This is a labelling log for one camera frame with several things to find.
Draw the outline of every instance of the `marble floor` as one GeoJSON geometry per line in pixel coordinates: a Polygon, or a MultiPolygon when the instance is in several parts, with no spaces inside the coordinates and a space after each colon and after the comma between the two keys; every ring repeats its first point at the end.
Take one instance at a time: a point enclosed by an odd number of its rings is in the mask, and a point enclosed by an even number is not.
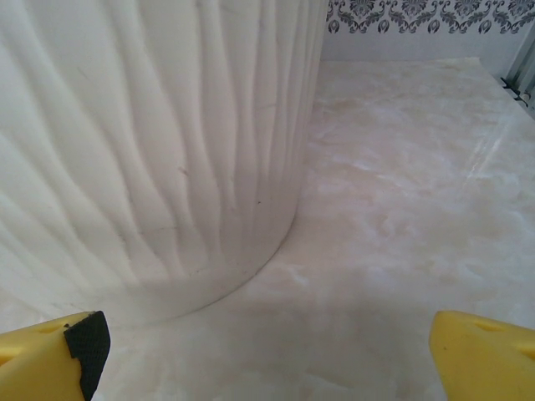
{"type": "Polygon", "coordinates": [[[199,312],[114,329],[95,400],[443,400],[436,311],[535,327],[535,121],[476,59],[323,63],[309,129],[277,255],[199,312]]]}

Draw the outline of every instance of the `black floral pattern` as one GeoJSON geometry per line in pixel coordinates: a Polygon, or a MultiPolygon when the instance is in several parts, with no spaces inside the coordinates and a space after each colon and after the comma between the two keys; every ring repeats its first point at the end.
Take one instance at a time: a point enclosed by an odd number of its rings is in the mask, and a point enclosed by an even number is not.
{"type": "Polygon", "coordinates": [[[513,17],[527,13],[535,6],[535,0],[511,0],[507,9],[513,17]]]}
{"type": "Polygon", "coordinates": [[[330,0],[327,28],[330,33],[348,29],[366,33],[376,26],[379,33],[428,33],[447,29],[466,33],[472,26],[484,34],[492,27],[500,33],[518,33],[535,20],[535,0],[330,0]]]}
{"type": "Polygon", "coordinates": [[[479,0],[456,0],[454,9],[461,17],[467,17],[476,11],[480,4],[479,0]]]}
{"type": "Polygon", "coordinates": [[[404,0],[401,9],[409,17],[415,17],[424,10],[426,3],[427,0],[404,0]]]}

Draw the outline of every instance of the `decorative wallpaper border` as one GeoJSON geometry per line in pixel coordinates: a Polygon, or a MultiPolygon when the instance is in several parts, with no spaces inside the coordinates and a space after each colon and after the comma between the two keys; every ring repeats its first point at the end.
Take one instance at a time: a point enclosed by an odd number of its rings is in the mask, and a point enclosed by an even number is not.
{"type": "Polygon", "coordinates": [[[386,33],[391,26],[399,33],[415,33],[420,27],[427,27],[428,33],[441,28],[488,33],[492,27],[518,33],[535,19],[534,8],[535,0],[330,0],[327,27],[330,33],[343,26],[350,33],[366,33],[372,27],[386,33]]]}

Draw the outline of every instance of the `black rubber pad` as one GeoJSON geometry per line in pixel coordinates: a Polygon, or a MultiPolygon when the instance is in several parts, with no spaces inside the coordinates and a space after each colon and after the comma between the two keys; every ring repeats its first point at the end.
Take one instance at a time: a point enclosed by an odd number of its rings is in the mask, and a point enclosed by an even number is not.
{"type": "Polygon", "coordinates": [[[110,353],[110,331],[101,311],[91,313],[64,331],[70,356],[82,366],[80,388],[85,401],[90,401],[97,389],[100,375],[110,353]]]}

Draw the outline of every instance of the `wall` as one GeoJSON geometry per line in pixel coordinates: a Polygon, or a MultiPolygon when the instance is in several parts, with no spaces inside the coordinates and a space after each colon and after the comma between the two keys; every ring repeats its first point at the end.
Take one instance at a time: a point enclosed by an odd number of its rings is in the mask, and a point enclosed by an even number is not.
{"type": "Polygon", "coordinates": [[[331,0],[323,59],[479,57],[503,76],[535,19],[535,0],[331,0]]]}

